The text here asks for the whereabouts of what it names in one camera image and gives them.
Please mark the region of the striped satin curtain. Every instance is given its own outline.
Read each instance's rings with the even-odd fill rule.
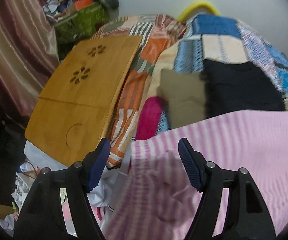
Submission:
[[[41,0],[0,0],[0,106],[10,118],[26,126],[58,64]]]

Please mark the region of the pink striped shirt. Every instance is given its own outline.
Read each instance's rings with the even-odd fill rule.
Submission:
[[[238,111],[132,143],[132,169],[104,235],[108,240],[184,239],[201,194],[178,154],[186,137],[221,168],[246,167],[261,191],[276,233],[288,223],[288,112]],[[223,228],[228,190],[214,235]]]

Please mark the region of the yellow tube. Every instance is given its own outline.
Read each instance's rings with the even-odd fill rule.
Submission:
[[[196,9],[204,7],[214,15],[220,15],[217,8],[207,0],[197,0],[190,4],[177,18],[177,21],[183,22],[187,20],[187,17]]]

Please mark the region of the olive green folded garment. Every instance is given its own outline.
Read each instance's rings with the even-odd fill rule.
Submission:
[[[205,119],[205,83],[200,73],[182,74],[162,69],[157,93],[168,101],[171,129]]]

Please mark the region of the metal screw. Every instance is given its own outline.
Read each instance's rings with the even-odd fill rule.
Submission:
[[[80,161],[74,162],[74,164],[73,164],[73,166],[74,166],[75,168],[79,168],[79,167],[81,167],[82,165],[83,165],[83,163],[80,162]]]
[[[212,168],[214,168],[216,166],[216,164],[213,163],[213,162],[207,162],[206,166],[212,169]]]
[[[42,170],[41,170],[41,173],[42,174],[46,174],[50,171],[51,169],[49,167],[44,167]]]
[[[240,168],[239,170],[240,170],[240,172],[242,174],[247,174],[248,173],[248,170],[246,168]]]

